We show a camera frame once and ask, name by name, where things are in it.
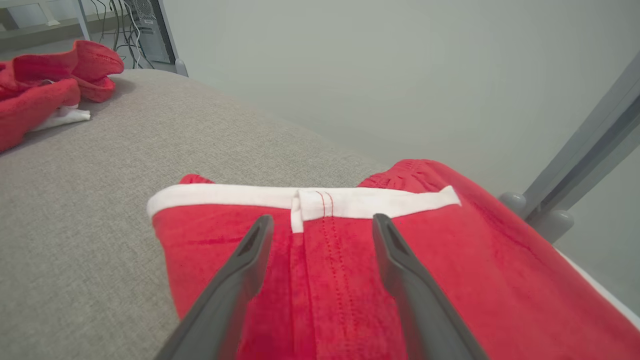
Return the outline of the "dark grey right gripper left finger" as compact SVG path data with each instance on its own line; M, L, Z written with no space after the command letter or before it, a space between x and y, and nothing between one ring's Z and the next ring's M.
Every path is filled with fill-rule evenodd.
M274 236L259 217L158 351L156 360L234 360L250 301L260 292Z

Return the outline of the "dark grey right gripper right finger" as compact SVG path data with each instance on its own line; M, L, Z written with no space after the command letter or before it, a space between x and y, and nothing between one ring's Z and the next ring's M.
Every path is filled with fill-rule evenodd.
M487 360L478 340L393 220L375 214L372 237L379 275L397 306L409 360Z

